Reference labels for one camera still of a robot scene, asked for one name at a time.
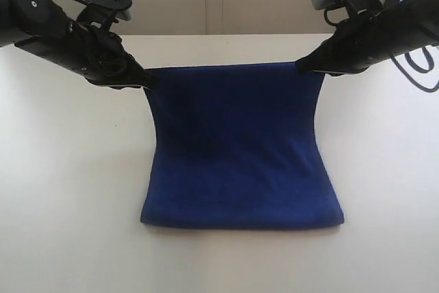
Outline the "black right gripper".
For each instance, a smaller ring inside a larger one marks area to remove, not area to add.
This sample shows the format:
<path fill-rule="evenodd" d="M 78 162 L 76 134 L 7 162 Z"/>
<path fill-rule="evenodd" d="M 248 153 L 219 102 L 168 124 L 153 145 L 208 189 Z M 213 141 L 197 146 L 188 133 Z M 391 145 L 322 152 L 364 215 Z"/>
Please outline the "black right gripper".
<path fill-rule="evenodd" d="M 301 73 L 357 73 L 418 48 L 438 44 L 438 0 L 402 0 L 345 35 L 334 34 L 296 61 Z"/>

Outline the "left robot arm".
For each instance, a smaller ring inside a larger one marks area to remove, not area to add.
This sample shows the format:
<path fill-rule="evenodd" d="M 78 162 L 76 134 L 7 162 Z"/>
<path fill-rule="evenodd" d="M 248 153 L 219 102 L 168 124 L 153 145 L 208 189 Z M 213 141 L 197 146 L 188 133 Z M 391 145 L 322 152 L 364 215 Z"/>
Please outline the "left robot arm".
<path fill-rule="evenodd" d="M 68 69 L 95 86 L 154 85 L 111 26 L 129 21 L 132 0 L 1 0 L 1 46 Z"/>

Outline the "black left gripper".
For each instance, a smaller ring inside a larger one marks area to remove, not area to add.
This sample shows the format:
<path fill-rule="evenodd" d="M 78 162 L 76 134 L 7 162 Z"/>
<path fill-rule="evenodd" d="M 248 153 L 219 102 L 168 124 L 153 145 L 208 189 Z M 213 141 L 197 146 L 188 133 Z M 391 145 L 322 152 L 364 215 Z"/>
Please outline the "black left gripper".
<path fill-rule="evenodd" d="M 68 69 L 96 86 L 152 90 L 156 76 L 122 45 L 119 35 L 80 23 L 62 8 L 15 8 L 17 26 L 29 38 L 14 45 Z"/>

